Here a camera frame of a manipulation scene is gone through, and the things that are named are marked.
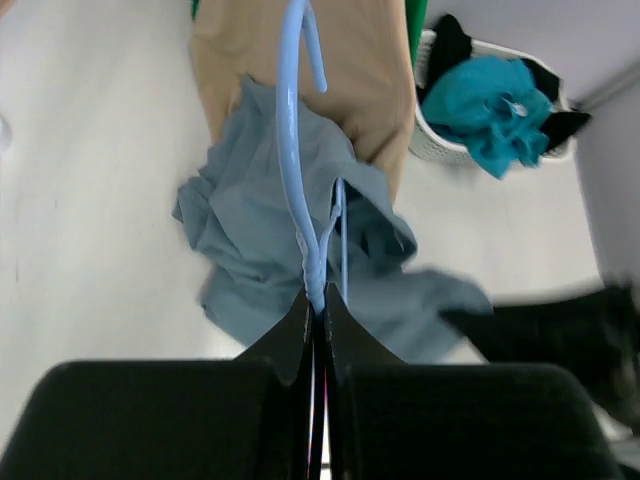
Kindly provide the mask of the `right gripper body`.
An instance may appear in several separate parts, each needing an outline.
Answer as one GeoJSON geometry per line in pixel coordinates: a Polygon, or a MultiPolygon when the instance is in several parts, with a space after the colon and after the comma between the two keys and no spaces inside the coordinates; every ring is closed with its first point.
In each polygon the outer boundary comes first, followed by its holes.
{"type": "Polygon", "coordinates": [[[609,284],[574,298],[440,313],[491,363],[569,371],[612,419],[639,428],[639,287],[609,284]]]}

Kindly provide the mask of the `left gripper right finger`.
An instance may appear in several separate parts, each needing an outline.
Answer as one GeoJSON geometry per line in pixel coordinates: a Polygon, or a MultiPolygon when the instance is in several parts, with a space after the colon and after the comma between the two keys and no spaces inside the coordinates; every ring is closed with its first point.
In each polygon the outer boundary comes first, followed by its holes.
{"type": "Polygon", "coordinates": [[[417,365],[325,291],[336,479],[619,479],[587,394],[551,365],[417,365]]]}

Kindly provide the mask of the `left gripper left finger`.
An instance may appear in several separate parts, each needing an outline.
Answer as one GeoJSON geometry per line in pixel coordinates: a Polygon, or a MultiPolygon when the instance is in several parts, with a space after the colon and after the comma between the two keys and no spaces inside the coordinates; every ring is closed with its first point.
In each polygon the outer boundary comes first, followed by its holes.
{"type": "Polygon", "coordinates": [[[70,361],[35,385],[5,479],[311,479],[312,325],[298,295],[232,360],[70,361]]]}

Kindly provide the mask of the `light blue wire hanger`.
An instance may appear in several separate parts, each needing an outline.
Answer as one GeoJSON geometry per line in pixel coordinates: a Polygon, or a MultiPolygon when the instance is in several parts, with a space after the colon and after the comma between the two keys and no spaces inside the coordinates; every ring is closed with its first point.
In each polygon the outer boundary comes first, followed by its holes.
{"type": "Polygon", "coordinates": [[[299,148],[298,67],[300,41],[305,41],[314,85],[327,91],[324,63],[314,9],[309,1],[291,1],[285,9],[278,50],[276,124],[278,157],[285,198],[296,227],[302,254],[303,281],[307,299],[320,316],[326,308],[326,264],[329,240],[336,225],[341,227],[341,293],[348,298],[347,200],[344,180],[335,184],[336,200],[329,226],[317,235],[307,205],[299,148]]]}

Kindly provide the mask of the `teal t shirt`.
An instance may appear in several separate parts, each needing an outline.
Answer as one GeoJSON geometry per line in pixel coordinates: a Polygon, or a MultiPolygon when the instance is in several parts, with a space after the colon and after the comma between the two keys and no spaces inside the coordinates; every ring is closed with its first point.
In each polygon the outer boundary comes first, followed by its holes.
{"type": "Polygon", "coordinates": [[[523,60],[495,56],[471,58],[449,69],[421,104],[431,128],[465,146],[496,179],[516,161],[538,166],[549,144],[541,127],[552,108],[523,60]]]}

